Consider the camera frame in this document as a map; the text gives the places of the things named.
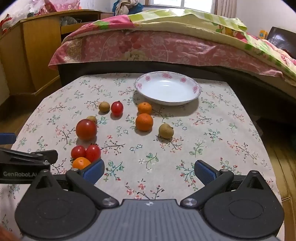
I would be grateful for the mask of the large mandarin orange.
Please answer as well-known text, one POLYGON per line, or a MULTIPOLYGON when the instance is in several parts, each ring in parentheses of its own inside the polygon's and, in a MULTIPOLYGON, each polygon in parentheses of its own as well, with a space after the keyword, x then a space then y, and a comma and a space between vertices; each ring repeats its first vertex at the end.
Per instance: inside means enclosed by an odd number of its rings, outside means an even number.
POLYGON ((135 120, 135 126, 139 131, 148 132, 154 124, 153 118, 147 113, 141 113, 135 120))

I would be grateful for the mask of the large red tomato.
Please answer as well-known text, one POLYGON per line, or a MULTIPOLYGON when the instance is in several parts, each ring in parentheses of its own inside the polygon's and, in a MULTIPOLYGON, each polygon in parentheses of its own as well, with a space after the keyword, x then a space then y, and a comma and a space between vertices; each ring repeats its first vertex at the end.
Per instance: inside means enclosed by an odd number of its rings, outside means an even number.
POLYGON ((94 121, 89 119, 80 120, 75 128, 76 135, 83 141, 90 141, 97 134, 97 126, 94 121))

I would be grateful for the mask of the dark headboard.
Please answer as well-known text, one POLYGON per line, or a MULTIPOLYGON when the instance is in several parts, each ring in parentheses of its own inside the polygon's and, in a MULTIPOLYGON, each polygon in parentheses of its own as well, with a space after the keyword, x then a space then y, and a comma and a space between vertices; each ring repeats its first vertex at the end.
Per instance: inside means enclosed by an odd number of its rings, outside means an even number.
POLYGON ((278 27, 272 27, 267 40, 277 48, 286 51, 289 56, 295 59, 296 33, 278 27))

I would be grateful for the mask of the pink floral bed sheet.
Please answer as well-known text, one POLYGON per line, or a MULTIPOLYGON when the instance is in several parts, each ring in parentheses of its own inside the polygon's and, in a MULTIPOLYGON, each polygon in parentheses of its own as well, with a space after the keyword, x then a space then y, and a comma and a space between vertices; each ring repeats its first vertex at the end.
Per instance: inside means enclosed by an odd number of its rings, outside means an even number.
POLYGON ((283 73, 235 47, 192 36, 154 31, 111 31, 64 42, 49 67, 67 63, 155 61, 222 66, 282 78, 283 73))

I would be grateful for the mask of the yellow toy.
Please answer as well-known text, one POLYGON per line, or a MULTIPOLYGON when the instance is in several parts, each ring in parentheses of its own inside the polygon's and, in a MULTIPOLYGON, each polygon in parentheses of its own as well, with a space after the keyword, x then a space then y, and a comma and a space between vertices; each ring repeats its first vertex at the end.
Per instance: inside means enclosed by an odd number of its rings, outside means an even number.
POLYGON ((265 30, 260 30, 259 34, 258 34, 258 38, 259 39, 267 39, 268 36, 268 32, 265 30))

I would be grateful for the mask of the yellow green quilt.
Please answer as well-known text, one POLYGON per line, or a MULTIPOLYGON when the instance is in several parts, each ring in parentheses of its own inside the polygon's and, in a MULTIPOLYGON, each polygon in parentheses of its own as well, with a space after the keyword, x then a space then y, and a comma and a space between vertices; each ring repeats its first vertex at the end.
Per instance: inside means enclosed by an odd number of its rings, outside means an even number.
POLYGON ((63 42, 117 30, 172 32, 229 45, 281 71, 285 81, 295 85, 295 60, 285 51, 265 39, 248 34, 247 27, 238 18, 203 11, 169 8, 113 16, 84 25, 63 42))

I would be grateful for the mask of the longan fruit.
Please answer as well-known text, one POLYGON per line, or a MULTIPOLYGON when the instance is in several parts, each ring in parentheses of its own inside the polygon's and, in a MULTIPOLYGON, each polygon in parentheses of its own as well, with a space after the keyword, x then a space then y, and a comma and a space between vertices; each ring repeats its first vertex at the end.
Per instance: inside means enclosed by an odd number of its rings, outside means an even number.
POLYGON ((167 123, 159 126, 159 136, 162 138, 170 139, 174 135, 174 129, 167 123))
POLYGON ((110 104, 106 101, 103 101, 99 104, 99 111, 102 113, 107 113, 110 111, 110 104))

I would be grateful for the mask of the cherry tomato with stem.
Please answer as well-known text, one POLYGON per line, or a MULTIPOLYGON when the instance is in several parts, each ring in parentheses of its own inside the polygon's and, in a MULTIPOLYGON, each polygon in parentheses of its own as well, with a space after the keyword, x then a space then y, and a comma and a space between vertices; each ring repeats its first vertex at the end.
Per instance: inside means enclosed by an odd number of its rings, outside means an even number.
POLYGON ((82 146, 75 146, 72 150, 71 150, 71 158, 73 160, 80 158, 80 157, 85 157, 86 156, 86 149, 82 146))

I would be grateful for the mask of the clothes pile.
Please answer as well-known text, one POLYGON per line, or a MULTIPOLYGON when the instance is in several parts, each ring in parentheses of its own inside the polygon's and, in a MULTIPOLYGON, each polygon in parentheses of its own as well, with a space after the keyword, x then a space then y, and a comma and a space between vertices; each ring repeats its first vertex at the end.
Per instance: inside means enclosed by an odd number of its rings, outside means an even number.
POLYGON ((115 16, 139 13, 144 6, 138 0, 118 0, 113 4, 112 12, 115 16))

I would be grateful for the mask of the small smooth orange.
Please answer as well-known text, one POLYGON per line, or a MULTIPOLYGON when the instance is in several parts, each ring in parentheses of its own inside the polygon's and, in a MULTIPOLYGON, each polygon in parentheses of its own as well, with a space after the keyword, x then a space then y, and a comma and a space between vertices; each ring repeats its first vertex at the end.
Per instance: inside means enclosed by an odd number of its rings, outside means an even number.
POLYGON ((73 161, 72 168, 82 170, 82 169, 86 168, 87 166, 89 166, 90 164, 91 164, 91 162, 88 159, 86 159, 85 157, 79 157, 73 161))

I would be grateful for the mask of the oval cherry tomato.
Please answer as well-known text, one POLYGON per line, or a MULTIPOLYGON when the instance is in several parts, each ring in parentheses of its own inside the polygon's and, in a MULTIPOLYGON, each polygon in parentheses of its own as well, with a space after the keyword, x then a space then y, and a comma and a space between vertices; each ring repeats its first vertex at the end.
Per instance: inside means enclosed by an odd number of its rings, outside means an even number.
POLYGON ((120 101, 115 101, 111 105, 111 112, 115 117, 121 116, 123 113, 123 104, 120 101))

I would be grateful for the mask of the white floral plate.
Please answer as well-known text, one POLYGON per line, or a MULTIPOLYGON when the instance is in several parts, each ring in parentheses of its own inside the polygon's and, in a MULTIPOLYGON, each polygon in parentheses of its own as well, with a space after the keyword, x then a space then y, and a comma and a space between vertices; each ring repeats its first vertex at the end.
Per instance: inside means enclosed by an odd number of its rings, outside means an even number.
POLYGON ((202 90, 191 77, 169 71, 145 73, 136 79, 134 86, 146 99, 168 106, 194 101, 202 90))

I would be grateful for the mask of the pink cloth on cabinet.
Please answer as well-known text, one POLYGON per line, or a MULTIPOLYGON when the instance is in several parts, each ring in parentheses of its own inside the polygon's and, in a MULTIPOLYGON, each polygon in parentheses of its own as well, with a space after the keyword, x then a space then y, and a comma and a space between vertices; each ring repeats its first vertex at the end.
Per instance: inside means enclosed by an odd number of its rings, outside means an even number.
POLYGON ((81 9, 79 0, 39 0, 30 1, 29 13, 32 16, 81 9))

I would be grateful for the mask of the longan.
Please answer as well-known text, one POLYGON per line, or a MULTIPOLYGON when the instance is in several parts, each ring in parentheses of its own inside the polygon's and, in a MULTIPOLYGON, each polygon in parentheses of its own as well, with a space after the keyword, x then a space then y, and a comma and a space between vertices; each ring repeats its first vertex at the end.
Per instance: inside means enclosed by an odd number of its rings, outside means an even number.
POLYGON ((97 118, 95 116, 90 115, 87 117, 87 119, 90 121, 93 121, 95 124, 97 124, 97 118))

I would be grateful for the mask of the small mandarin orange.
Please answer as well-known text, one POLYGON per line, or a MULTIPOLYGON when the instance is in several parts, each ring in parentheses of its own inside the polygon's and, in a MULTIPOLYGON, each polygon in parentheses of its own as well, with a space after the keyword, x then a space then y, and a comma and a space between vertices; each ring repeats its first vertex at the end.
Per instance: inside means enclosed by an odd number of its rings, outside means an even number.
POLYGON ((140 104, 138 104, 137 110, 139 114, 152 114, 152 106, 148 102, 141 102, 140 104))

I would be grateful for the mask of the wooden cabinet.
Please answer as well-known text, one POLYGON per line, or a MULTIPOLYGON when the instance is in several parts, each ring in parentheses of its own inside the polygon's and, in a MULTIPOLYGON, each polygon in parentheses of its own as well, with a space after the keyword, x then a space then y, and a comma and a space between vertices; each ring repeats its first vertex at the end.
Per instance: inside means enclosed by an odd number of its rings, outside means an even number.
POLYGON ((48 67, 62 40, 87 23, 112 13, 79 9, 29 17, 1 36, 1 64, 10 95, 33 94, 55 81, 59 72, 48 67))

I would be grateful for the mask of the floral tablecloth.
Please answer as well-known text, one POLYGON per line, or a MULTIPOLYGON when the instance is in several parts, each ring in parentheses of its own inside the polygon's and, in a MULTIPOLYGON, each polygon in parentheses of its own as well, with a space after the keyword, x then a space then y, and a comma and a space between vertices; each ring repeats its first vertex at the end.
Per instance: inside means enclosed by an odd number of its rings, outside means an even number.
POLYGON ((97 187, 117 200, 182 200, 202 188, 194 175, 201 159, 216 169, 236 175, 259 171, 275 194, 278 188, 267 151, 253 122, 231 87, 224 82, 203 82, 205 92, 183 106, 152 105, 150 132, 135 128, 137 106, 144 101, 132 86, 137 74, 80 77, 46 97, 21 129, 13 149, 21 152, 56 150, 53 174, 63 174, 71 164, 71 150, 79 144, 78 121, 97 118, 96 142, 105 162, 97 187), (115 117, 99 104, 123 104, 115 117), (170 139, 159 136, 159 126, 174 129, 170 139))

